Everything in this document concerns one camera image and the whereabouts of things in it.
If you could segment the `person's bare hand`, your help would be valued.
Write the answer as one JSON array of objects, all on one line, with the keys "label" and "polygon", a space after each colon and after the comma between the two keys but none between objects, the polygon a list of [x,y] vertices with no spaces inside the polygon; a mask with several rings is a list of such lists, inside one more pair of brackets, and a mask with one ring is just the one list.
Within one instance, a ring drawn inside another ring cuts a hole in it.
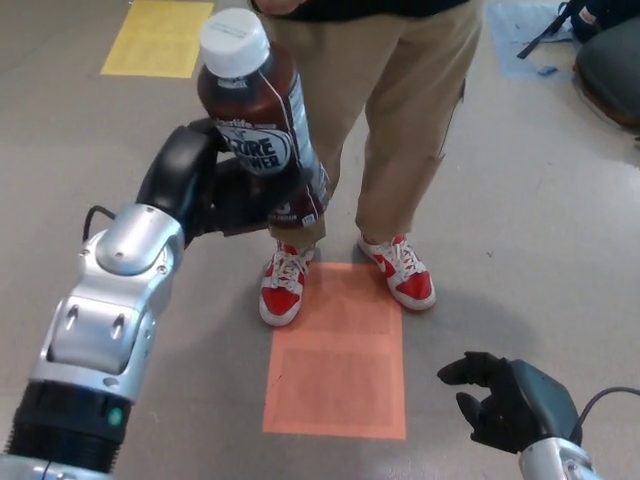
[{"label": "person's bare hand", "polygon": [[252,7],[267,16],[286,16],[297,10],[305,0],[251,0]]}]

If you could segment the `robot right black Dex3 hand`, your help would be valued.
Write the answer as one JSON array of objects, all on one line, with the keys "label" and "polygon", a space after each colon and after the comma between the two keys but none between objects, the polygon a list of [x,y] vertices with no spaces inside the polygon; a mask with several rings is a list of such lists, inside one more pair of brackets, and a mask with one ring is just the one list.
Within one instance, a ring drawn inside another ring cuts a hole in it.
[{"label": "robot right black Dex3 hand", "polygon": [[579,413],[567,388],[524,360],[467,352],[437,373],[447,385],[490,390],[478,400],[459,392],[458,407],[476,443],[517,454],[548,438],[582,443]]}]

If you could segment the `robot left black Dex3 hand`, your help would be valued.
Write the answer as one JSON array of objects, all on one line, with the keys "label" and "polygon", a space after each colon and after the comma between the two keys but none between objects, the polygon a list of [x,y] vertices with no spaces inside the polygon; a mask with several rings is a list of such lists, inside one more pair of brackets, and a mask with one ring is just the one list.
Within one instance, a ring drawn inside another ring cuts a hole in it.
[{"label": "robot left black Dex3 hand", "polygon": [[263,230],[271,214],[311,179],[308,168],[258,178],[236,157],[208,118],[177,127],[151,163],[136,201],[177,220],[185,243],[220,232],[226,237]]}]

